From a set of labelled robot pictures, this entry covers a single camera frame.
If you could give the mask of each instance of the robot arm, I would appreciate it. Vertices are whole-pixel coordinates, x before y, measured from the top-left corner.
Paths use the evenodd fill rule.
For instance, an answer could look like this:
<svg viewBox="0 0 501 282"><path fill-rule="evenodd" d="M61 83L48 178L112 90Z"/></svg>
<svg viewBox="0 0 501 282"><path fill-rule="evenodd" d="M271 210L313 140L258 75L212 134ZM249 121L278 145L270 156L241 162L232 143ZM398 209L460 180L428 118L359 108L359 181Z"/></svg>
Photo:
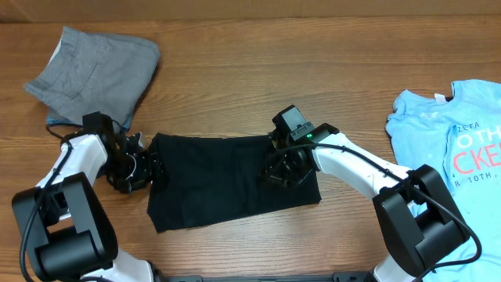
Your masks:
<svg viewBox="0 0 501 282"><path fill-rule="evenodd" d="M374 269L374 280L411 281L470 237L437 208L430 207L416 218L410 213L408 205L425 202L408 189L412 185L464 221L433 168L423 166L411 171L384 161L350 142L331 125L314 128L294 106L280 112L273 122L276 125L270 134L276 147L271 158L273 164L267 159L258 179L290 187L301 183L311 171L322 171L344 180L372 200L390 253ZM149 182L152 168L140 133L127 139L115 136L110 118L99 113L84 116L83 124L82 131L65 136L53 170L35 188L13 198L16 221L24 233L40 188L47 186L55 168L68 154L66 142L71 144L73 150L50 183L27 240L27 253L35 273L42 280L103 277L121 282L166 281L153 264L118 248L113 227L92 188L101 174L106 174L114 188L123 193ZM290 150L295 146L302 147ZM389 172L398 179L388 177ZM54 233L47 230L68 217L72 217L74 226Z"/></svg>
<svg viewBox="0 0 501 282"><path fill-rule="evenodd" d="M149 181L150 167L141 134L116 136L111 119L100 113L84 116L83 125L80 132L64 137L61 155L49 174L35 188L13 198L21 233L27 228L37 199L43 198L27 238L32 268L39 279L51 281L78 281L81 277L164 281L153 264L118 247L114 229L92 188L101 174L106 174L113 180L111 184L124 193ZM52 233L47 230L68 218L72 218L73 226Z"/></svg>
<svg viewBox="0 0 501 282"><path fill-rule="evenodd" d="M294 105L275 116L273 122L276 130L270 136L276 152L261 172L261 179L294 186L311 170L317 170L344 180L372 200L390 253L373 271L376 280L413 280L470 238L467 230L434 206L428 205L416 218L411 214L409 206L426 203L422 197L425 194L464 222L433 168L424 165L413 171L384 161L353 144L331 125L313 127Z"/></svg>

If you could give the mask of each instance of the wooden table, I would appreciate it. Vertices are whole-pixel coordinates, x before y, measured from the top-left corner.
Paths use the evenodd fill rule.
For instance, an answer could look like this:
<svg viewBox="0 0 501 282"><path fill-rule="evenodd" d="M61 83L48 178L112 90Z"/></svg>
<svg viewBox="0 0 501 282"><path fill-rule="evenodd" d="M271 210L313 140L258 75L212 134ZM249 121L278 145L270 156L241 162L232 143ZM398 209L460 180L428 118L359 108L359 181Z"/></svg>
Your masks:
<svg viewBox="0 0 501 282"><path fill-rule="evenodd" d="M450 82L499 81L501 17L440 16L70 24L132 34L162 54L131 132L253 136L295 104L394 161L384 131L404 89L450 95ZM21 281L20 234L10 201L59 156L47 107L23 90L48 63L62 24L0 25L0 280ZM319 205L157 234L149 189L131 195L99 179L98 197L119 245L167 275L328 274L375 266L386 248L370 201L319 174Z"/></svg>

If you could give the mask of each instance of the gray folded shorts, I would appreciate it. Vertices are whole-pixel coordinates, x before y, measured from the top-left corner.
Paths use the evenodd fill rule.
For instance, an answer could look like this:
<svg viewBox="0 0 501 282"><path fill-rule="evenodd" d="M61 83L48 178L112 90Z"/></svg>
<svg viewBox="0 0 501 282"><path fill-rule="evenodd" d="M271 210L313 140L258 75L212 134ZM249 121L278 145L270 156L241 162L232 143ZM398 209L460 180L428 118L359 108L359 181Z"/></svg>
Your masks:
<svg viewBox="0 0 501 282"><path fill-rule="evenodd" d="M123 125L159 58L158 46L146 39L64 27L59 51L24 89L49 106L54 118L81 125L83 115L100 111Z"/></svg>

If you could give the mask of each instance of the black cable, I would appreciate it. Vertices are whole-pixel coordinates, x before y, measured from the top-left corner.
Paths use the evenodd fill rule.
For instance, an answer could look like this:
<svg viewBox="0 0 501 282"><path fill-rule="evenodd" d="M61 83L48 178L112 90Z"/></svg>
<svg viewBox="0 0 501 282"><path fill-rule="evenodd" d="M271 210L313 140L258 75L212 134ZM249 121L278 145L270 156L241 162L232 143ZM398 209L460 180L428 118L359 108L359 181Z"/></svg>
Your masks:
<svg viewBox="0 0 501 282"><path fill-rule="evenodd" d="M120 127L120 133L124 132L125 127L120 122L118 122L117 120L114 120L113 118L111 119L111 121L116 123Z"/></svg>
<svg viewBox="0 0 501 282"><path fill-rule="evenodd" d="M42 201L44 200L44 197L47 194L49 187L52 185L52 182L54 181L54 179L56 179L56 177L59 175L59 173L61 172L61 169L63 169L64 164L67 162L68 158L70 157L71 151L73 150L73 147L71 146L71 143L69 141L67 141L67 145L68 145L68 151L66 152L63 159L61 160L61 162L57 166L56 170L54 170L52 172L52 175L50 176L49 180L44 185L44 188L41 190L40 194L38 195L38 198L34 203L34 207L31 210L30 217L28 218L28 222L26 224L26 229L24 230L24 233L23 233L23 239L21 241L21 248L20 248L20 253L19 253L19 264L20 264L20 268L21 268L21 273L23 274L24 279L28 282L34 282L31 279L30 274L28 273L28 271L26 269L25 255L26 255L26 247L27 247L28 237L30 236L31 227L33 226L33 222L34 222L35 216L37 214L37 211L40 208L40 205L41 205Z"/></svg>
<svg viewBox="0 0 501 282"><path fill-rule="evenodd" d="M83 277L80 282L94 281L94 282L113 282L112 280L102 278L102 277Z"/></svg>
<svg viewBox="0 0 501 282"><path fill-rule="evenodd" d="M301 149L301 148L316 148L316 147L325 147L325 148L331 148L331 149L341 150L342 152L349 152L350 154L354 154L355 156L360 157L362 160L366 161L367 163L369 163L370 165L372 165L374 168L377 168L379 171L383 172L385 175L390 176L394 180L396 180L399 183L401 183L407 189L411 188L414 191L416 191L417 193L419 193L427 201L427 203L429 203L429 204L435 206L436 208L442 210L443 212L445 212L447 215L449 215L452 218L452 220L454 221L455 224L457 224L459 226L462 226L471 235L471 237L473 238L473 241L475 242L475 245L477 247L477 252L475 253L474 256L472 256L469 259L467 258L467 259L456 260L456 261L451 261L451 262L436 263L435 265L433 265L432 267L428 268L423 273L421 273L421 275L419 275L418 277L416 277L416 279L414 279L413 282L415 282L415 281L421 281L423 279L423 277L425 277L430 271L435 270L435 269L437 269L439 267L457 266L457 265L468 264L468 263L475 262L476 260L478 260L480 258L481 253L482 253L482 246L481 246L480 240L478 239L477 234L466 223L464 223L462 220L458 219L453 213L451 213L450 210L448 210L447 208L445 208L444 206L442 206L441 204L439 204L437 201L433 200L431 197L429 197L425 193L423 193L423 191L419 190L418 188L416 188L413 185L410 185L404 179L401 179L400 177L398 177L395 174L393 174L392 172L390 172L389 169L382 167L381 165L379 165L375 161L369 159L367 156L359 153L356 150L353 150L353 149L348 148L346 146L338 146L338 145L333 145L333 144L321 144L321 143L317 143L317 144L302 144L302 145L296 145L296 146L289 146L289 147L287 147L285 149L277 150L275 153L269 155L265 159L265 165L267 165L267 163L268 163L268 161L270 159L273 159L274 157L279 156L279 155L285 155L290 150L296 150L296 149Z"/></svg>
<svg viewBox="0 0 501 282"><path fill-rule="evenodd" d="M52 127L75 127L75 128L82 128L81 125L77 124L67 124L67 123L53 123L53 124L47 124L45 125L45 129L50 133L50 135L55 136L58 139L63 139L63 137L54 131L50 130Z"/></svg>

